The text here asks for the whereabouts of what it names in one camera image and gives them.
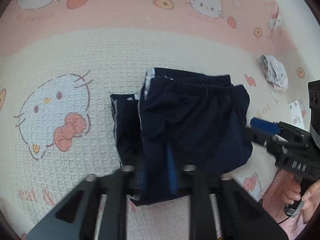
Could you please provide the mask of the person's right hand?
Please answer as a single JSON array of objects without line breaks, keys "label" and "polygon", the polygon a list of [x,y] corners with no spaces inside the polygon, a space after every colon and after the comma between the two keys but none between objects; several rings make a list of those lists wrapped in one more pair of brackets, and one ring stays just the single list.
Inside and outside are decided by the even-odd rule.
[{"label": "person's right hand", "polygon": [[319,205],[319,189],[320,182],[317,180],[301,196],[300,185],[296,181],[294,174],[290,173],[289,179],[284,184],[283,200],[285,204],[293,204],[294,201],[302,200],[304,202],[302,207],[303,222],[308,223]]}]

